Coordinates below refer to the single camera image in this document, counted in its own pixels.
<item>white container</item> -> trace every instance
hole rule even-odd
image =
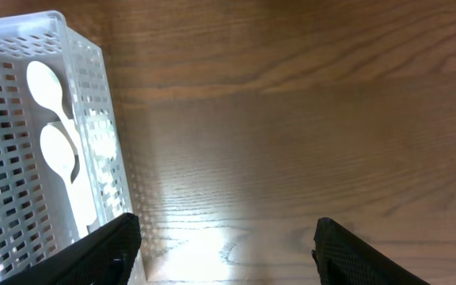
[[[25,71],[33,60],[61,81],[99,225],[132,212],[101,49],[59,12],[0,19],[0,281],[78,240],[64,184],[40,152],[41,128],[58,118],[29,93]]]

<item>wooden surface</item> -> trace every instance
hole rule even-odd
[[[319,284],[316,220],[456,284],[456,0],[10,1],[104,50],[149,283]]]

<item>spoon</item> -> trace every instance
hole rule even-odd
[[[90,196],[91,201],[89,201],[86,192],[75,191],[71,183],[70,174],[75,165],[73,149],[63,133],[51,125],[45,126],[41,131],[40,148],[48,166],[63,179],[78,234],[83,238],[88,234],[86,226],[96,219],[96,210],[93,197]]]
[[[38,105],[53,111],[61,120],[77,150],[81,150],[80,136],[63,110],[63,89],[54,71],[45,64],[32,61],[26,70],[26,80],[32,98]]]

